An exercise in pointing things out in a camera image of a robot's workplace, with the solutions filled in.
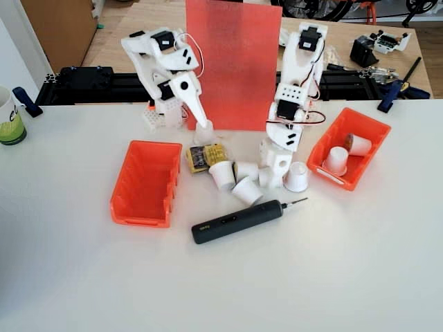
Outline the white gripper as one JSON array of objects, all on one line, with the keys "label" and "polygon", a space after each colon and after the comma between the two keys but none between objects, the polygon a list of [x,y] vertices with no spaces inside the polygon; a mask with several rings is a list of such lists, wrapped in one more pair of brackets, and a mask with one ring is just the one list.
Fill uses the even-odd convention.
[{"label": "white gripper", "polygon": [[203,127],[208,127],[208,119],[202,107],[199,96],[201,95],[201,85],[193,71],[176,74],[170,80],[170,88],[173,94],[187,105],[197,123]]},{"label": "white gripper", "polygon": [[260,165],[271,169],[268,188],[283,187],[284,173],[291,165],[293,152],[283,149],[271,139],[265,138],[260,143]]}]

